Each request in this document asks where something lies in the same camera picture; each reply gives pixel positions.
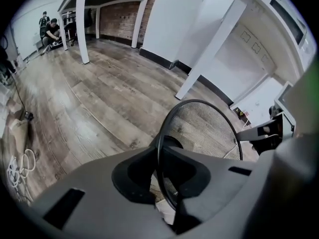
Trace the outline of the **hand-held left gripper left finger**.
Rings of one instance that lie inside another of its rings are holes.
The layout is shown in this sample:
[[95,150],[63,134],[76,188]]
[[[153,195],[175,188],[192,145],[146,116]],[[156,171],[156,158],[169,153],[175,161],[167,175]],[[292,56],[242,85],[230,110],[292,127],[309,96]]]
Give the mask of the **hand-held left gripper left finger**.
[[170,239],[150,193],[153,147],[79,166],[47,188],[30,207],[30,219],[52,239]]

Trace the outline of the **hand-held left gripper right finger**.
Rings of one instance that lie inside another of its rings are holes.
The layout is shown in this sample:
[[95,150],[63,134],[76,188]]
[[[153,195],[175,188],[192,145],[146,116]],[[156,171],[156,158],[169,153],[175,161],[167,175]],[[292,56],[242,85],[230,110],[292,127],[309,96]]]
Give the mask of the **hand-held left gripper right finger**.
[[173,234],[181,239],[264,238],[276,212],[275,153],[257,162],[163,150],[163,167],[177,189]]

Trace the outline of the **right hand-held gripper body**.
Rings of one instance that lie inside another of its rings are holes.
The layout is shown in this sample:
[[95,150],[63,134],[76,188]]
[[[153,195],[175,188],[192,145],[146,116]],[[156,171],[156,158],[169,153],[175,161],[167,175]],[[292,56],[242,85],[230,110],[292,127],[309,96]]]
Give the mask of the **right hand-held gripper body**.
[[284,239],[319,237],[319,58],[286,93],[287,109],[296,121],[295,136],[276,149],[276,161],[287,176],[278,207]]

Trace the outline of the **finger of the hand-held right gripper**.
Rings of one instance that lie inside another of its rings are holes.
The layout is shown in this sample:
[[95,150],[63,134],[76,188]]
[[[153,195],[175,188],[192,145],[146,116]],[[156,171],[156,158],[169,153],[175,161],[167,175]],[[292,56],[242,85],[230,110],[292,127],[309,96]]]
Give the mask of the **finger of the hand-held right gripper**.
[[258,155],[261,155],[264,151],[276,149],[281,142],[282,138],[277,134],[268,136],[264,139],[250,141],[253,149],[258,153]]
[[283,113],[279,113],[269,121],[238,133],[239,141],[258,141],[270,137],[283,139]]

